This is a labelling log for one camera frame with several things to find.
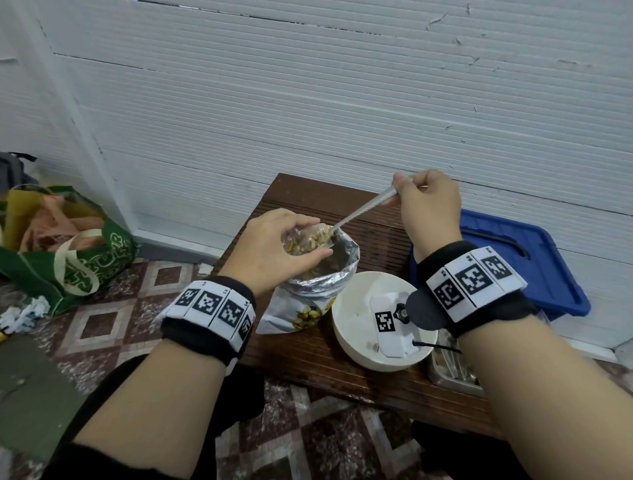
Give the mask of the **metal tray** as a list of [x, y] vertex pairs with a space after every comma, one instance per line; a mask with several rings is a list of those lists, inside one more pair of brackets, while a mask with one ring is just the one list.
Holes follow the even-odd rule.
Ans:
[[429, 379], [441, 388], [485, 398], [477, 376], [462, 354], [458, 341], [446, 330], [438, 331], [437, 346], [428, 364]]

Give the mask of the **grey backpack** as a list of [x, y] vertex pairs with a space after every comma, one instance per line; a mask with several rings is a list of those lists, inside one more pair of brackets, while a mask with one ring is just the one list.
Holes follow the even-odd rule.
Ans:
[[26, 153], [0, 151], [0, 198], [23, 185], [39, 185], [34, 176], [37, 157]]

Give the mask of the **pile of roasted nuts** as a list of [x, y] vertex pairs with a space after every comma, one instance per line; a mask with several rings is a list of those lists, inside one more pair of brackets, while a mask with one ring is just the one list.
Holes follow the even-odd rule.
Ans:
[[293, 228], [287, 232], [283, 240], [284, 250], [293, 256], [301, 256], [318, 249], [331, 248], [332, 228], [324, 223], [305, 228]]

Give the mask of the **person's right hand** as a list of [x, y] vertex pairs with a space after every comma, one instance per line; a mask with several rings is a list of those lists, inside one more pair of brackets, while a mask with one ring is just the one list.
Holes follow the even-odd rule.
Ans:
[[462, 198], [457, 181], [438, 170], [429, 170], [428, 206], [400, 206], [401, 221], [420, 262], [448, 244], [462, 240]]

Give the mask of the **white bowl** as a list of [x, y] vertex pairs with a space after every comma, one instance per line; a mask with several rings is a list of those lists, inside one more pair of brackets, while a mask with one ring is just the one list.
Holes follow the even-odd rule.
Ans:
[[369, 299], [377, 294], [402, 291], [410, 295], [416, 288], [400, 277], [368, 271], [355, 274], [336, 298], [332, 307], [335, 335], [355, 363], [375, 372], [398, 372], [420, 363], [431, 354], [437, 340], [430, 349], [404, 360], [387, 358], [378, 350]]

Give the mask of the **silver foil snack bag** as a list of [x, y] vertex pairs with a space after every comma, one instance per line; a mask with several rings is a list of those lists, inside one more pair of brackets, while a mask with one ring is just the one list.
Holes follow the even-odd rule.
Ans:
[[332, 256], [275, 288], [258, 322], [257, 334], [303, 331], [330, 311], [360, 261], [360, 247], [351, 236], [340, 229], [332, 240]]

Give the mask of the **orange plastic bag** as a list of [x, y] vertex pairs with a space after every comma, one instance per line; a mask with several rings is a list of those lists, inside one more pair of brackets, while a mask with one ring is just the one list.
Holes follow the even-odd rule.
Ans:
[[106, 244], [102, 234], [79, 238], [92, 229], [102, 229], [105, 215], [83, 202], [45, 195], [22, 236], [19, 252], [56, 252], [70, 242], [70, 250], [87, 250]]

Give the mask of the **metal spoon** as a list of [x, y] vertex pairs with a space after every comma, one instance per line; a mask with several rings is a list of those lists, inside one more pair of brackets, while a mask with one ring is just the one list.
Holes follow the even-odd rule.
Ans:
[[374, 209], [377, 206], [383, 206], [385, 202], [388, 202], [391, 198], [393, 198], [397, 194], [398, 194], [397, 190], [395, 189], [394, 186], [391, 186], [390, 188], [384, 190], [382, 193], [375, 196], [373, 199], [369, 200], [366, 204], [360, 206], [357, 210], [350, 213], [343, 220], [334, 224], [328, 231], [329, 237], [335, 236], [336, 232], [340, 230], [344, 225], [349, 223], [350, 221], [355, 220], [359, 216], [365, 214], [366, 212], [369, 212], [370, 210]]

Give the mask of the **green shopping bag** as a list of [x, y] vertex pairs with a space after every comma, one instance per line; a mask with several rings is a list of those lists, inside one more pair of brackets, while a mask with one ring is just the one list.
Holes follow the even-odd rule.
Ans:
[[[56, 252], [19, 252], [22, 236], [45, 195], [83, 202], [103, 213], [102, 229], [88, 230], [78, 237], [102, 234], [106, 244], [77, 251], [70, 250], [70, 242], [66, 242]], [[132, 235], [99, 204], [71, 186], [23, 185], [0, 198], [0, 276], [30, 297], [44, 296], [51, 316], [99, 292], [132, 263], [137, 252]]]

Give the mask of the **crumpled white paper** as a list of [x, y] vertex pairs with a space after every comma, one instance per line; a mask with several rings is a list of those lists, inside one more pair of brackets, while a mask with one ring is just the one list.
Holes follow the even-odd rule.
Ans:
[[31, 331], [40, 319], [47, 317], [50, 308], [44, 296], [31, 298], [24, 307], [8, 307], [0, 315], [0, 334], [9, 337]]

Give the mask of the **black right wristband with markers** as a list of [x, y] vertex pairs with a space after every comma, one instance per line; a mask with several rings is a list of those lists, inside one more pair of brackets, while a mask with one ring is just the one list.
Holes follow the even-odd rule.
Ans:
[[459, 338], [478, 327], [537, 315], [527, 283], [492, 247], [450, 243], [416, 266], [419, 288], [406, 301], [408, 317], [425, 331]]

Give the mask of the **dark green mat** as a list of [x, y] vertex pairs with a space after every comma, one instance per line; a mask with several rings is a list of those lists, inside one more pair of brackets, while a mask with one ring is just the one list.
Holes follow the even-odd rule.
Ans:
[[48, 462], [84, 400], [33, 337], [0, 343], [0, 446]]

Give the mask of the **black left wristband with markers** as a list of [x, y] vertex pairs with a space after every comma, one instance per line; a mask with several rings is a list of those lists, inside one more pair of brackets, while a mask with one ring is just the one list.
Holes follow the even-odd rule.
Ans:
[[218, 359], [232, 374], [251, 338], [256, 301], [244, 284], [225, 276], [193, 281], [156, 317], [163, 339]]

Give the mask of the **blue plastic container lid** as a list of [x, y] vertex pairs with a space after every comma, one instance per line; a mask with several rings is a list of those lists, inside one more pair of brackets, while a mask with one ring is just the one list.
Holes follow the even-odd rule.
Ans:
[[[463, 210], [460, 230], [465, 241], [492, 247], [516, 270], [527, 283], [524, 294], [549, 320], [590, 313], [590, 301], [543, 228]], [[411, 283], [419, 287], [413, 253], [409, 258]]]

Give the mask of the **person's right forearm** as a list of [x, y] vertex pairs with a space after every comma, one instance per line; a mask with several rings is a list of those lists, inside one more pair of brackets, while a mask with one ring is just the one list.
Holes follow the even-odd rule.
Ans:
[[633, 396], [535, 316], [458, 340], [532, 480], [633, 480]]

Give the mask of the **person's left hand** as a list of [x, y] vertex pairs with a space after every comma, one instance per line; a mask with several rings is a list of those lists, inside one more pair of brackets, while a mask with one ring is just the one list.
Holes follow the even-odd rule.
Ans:
[[274, 290], [307, 270], [285, 270], [282, 237], [291, 229], [309, 227], [320, 219], [286, 209], [249, 220], [232, 253], [218, 272], [246, 286], [254, 296]]

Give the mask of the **black wristband with markers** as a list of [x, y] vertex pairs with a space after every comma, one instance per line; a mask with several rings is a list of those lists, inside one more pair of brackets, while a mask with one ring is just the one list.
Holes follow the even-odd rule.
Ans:
[[163, 339], [218, 359], [232, 374], [251, 338], [256, 301], [244, 284], [225, 276], [193, 281], [156, 317]]
[[478, 327], [537, 315], [527, 283], [492, 247], [450, 243], [416, 266], [419, 288], [406, 301], [408, 317], [425, 331], [459, 338]]

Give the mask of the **person's left forearm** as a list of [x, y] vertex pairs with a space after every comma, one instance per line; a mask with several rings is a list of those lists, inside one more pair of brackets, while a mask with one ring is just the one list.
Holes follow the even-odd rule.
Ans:
[[197, 464], [226, 365], [163, 340], [75, 437], [129, 467], [188, 478]]

